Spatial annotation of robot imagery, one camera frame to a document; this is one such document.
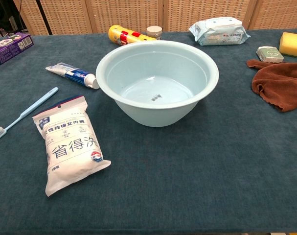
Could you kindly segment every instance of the yellow sponge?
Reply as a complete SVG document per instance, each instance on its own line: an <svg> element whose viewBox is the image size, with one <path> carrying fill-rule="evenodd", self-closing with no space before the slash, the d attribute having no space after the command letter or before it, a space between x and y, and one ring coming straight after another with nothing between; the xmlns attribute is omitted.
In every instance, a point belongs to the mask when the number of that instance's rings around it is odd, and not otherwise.
<svg viewBox="0 0 297 235"><path fill-rule="evenodd" d="M297 56L297 34L284 32L280 40L282 54Z"/></svg>

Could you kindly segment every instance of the soap bar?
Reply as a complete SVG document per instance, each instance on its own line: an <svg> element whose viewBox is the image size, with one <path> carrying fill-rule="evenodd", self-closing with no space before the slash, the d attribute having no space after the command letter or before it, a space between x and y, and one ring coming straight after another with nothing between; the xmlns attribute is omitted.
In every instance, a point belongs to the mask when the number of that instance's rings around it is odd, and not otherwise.
<svg viewBox="0 0 297 235"><path fill-rule="evenodd" d="M282 54L297 56L297 34L284 32L280 40Z"/></svg>
<svg viewBox="0 0 297 235"><path fill-rule="evenodd" d="M258 47L256 53L263 62L281 63L284 59L275 47Z"/></svg>

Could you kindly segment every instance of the purple box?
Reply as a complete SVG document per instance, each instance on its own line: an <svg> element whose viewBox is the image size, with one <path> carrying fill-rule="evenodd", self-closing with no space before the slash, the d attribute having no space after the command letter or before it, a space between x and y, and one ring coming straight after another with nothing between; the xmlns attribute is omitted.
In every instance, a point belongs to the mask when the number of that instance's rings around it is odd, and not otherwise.
<svg viewBox="0 0 297 235"><path fill-rule="evenodd" d="M0 41L0 65L33 45L30 35L16 33Z"/></svg>

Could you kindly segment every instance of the spray can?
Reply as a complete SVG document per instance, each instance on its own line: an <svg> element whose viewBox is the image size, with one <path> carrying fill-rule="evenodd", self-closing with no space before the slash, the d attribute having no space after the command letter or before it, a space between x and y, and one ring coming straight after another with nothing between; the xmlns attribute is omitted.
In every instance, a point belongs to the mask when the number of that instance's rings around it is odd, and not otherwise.
<svg viewBox="0 0 297 235"><path fill-rule="evenodd" d="M127 28L123 28L119 25L113 25L110 27L108 31L108 37L114 43L117 43L122 46L129 43L156 40L156 38L148 37L144 34L134 32Z"/></svg>

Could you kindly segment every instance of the woven panel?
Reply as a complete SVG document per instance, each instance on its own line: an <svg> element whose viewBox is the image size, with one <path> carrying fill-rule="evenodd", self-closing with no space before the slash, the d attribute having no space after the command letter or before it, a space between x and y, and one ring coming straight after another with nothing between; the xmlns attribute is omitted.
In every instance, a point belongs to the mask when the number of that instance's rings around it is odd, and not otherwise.
<svg viewBox="0 0 297 235"><path fill-rule="evenodd" d="M92 33L84 0L42 0L53 35Z"/></svg>
<svg viewBox="0 0 297 235"><path fill-rule="evenodd" d="M20 8L20 0L14 0L17 9ZM25 25L32 35L48 35L47 28L41 12L35 0L23 0L21 15Z"/></svg>
<svg viewBox="0 0 297 235"><path fill-rule="evenodd" d="M107 33L119 24L133 31L145 32L158 24L159 0L89 0L97 33Z"/></svg>
<svg viewBox="0 0 297 235"><path fill-rule="evenodd" d="M230 16L242 21L250 0L167 0L167 31L188 31L197 21L213 17Z"/></svg>
<svg viewBox="0 0 297 235"><path fill-rule="evenodd" d="M250 29L297 28L297 0L263 0Z"/></svg>

